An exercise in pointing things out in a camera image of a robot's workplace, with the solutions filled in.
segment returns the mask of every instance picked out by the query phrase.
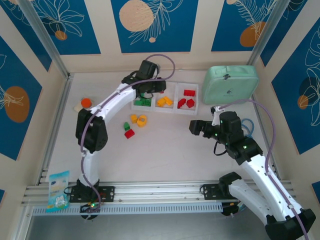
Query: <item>white tray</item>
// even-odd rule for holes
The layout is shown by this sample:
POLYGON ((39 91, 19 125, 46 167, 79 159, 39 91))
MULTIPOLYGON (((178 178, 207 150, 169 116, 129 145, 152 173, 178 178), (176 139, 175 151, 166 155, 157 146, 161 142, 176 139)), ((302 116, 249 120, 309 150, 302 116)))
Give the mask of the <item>white tray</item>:
POLYGON ((174 113, 174 114, 185 114, 185 115, 197 115, 198 105, 199 105, 199 85, 193 83, 183 83, 183 82, 166 82, 166 90, 164 93, 154 93, 151 99, 151 106, 137 106, 134 105, 135 101, 131 103, 132 110, 140 111, 153 111, 162 113, 174 113), (194 90, 195 96, 184 96, 184 90, 194 90), (163 107, 157 106, 157 101, 163 97, 167 96, 173 100, 173 104, 168 106, 165 104, 163 107), (181 108, 178 109, 178 101, 181 99, 193 99, 195 105, 191 108, 185 103, 181 108))

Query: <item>yellow block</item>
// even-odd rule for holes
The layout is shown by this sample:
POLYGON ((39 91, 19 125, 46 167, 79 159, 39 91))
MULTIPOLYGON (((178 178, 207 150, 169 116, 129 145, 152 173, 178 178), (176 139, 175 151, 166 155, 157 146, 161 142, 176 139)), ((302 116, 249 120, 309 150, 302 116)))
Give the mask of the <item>yellow block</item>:
POLYGON ((136 124, 136 123, 137 123, 137 121, 138 121, 137 115, 132 114, 132 115, 130 116, 130 118, 131 118, 131 122, 132 122, 133 124, 136 124))
POLYGON ((147 116, 146 116, 146 115, 141 115, 141 116, 138 118, 138 120, 137 120, 136 123, 138 124, 138 126, 139 126, 140 128, 144 127, 144 126, 147 124, 147 116))
POLYGON ((159 107, 163 107, 165 104, 166 104, 166 100, 164 98, 160 98, 156 104, 159 106, 159 107))
POLYGON ((174 102, 168 98, 167 96, 164 97, 165 103, 168 104, 169 106, 172 105, 174 102))

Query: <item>mint green case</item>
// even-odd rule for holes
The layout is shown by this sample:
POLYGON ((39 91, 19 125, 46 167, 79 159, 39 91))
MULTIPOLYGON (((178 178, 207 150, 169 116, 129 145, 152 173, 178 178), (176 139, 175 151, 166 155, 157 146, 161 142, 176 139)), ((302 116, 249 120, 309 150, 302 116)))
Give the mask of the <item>mint green case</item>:
POLYGON ((213 66, 206 72, 202 85, 205 104, 228 104, 248 99, 256 90, 259 78, 254 66, 213 66))

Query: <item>table surface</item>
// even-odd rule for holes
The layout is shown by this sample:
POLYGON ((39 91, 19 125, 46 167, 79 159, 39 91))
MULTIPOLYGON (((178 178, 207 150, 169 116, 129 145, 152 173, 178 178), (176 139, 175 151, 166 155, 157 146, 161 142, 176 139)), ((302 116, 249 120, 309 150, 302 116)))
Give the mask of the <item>table surface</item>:
MULTIPOLYGON (((70 182, 75 182, 80 173, 81 152, 75 137, 78 113, 74 107, 83 97, 89 97, 95 104, 103 101, 120 84, 129 72, 75 73, 67 103, 64 109, 58 136, 49 163, 46 181, 55 173, 70 171, 70 182)), ((170 71, 162 71, 165 77, 170 71)), ((215 156, 215 141, 194 136, 189 131, 191 120, 212 121, 210 105, 201 101, 201 87, 206 71, 176 71, 172 82, 199 84, 199 106, 197 115, 149 112, 131 110, 131 104, 123 107, 108 123, 108 143, 99 155, 99 178, 102 182, 171 182, 218 180, 232 171, 243 179, 249 175, 238 166, 228 154, 215 156), (131 124, 130 115, 147 116, 147 125, 139 128, 131 124), (135 135, 124 136, 124 122, 130 123, 135 135)), ((250 102, 232 105, 227 111, 235 111, 243 118, 254 122, 253 138, 264 154, 266 144, 257 119, 254 106, 250 102)), ((218 145, 217 153, 224 151, 218 145)))

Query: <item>small snack package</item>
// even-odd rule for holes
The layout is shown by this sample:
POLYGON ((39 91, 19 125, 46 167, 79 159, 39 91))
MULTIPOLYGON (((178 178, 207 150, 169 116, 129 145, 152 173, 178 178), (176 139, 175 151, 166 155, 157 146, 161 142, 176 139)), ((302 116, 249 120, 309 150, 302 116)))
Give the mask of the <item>small snack package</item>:
POLYGON ((69 201, 64 190, 69 185, 69 171, 52 174, 49 177, 49 198, 47 213, 66 209, 69 206, 69 201))

